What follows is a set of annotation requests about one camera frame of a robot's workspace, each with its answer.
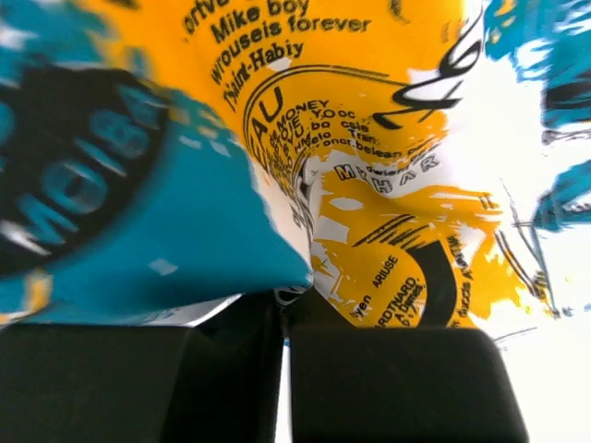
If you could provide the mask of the colourful printed shorts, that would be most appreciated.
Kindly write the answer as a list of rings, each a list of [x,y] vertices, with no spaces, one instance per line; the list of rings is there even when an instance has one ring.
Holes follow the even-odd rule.
[[[5,1],[1,321],[317,291],[507,341],[590,316],[586,1]]]

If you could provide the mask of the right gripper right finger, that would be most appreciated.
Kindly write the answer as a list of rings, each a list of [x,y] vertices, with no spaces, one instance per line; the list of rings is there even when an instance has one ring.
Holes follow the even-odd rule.
[[[323,298],[288,309],[296,442],[526,442],[501,354],[475,329],[357,329]]]

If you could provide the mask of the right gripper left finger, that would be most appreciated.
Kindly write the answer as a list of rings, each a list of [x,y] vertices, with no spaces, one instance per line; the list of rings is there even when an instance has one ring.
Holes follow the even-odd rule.
[[[282,334],[247,295],[195,328],[14,325],[1,334],[5,442],[269,442]]]

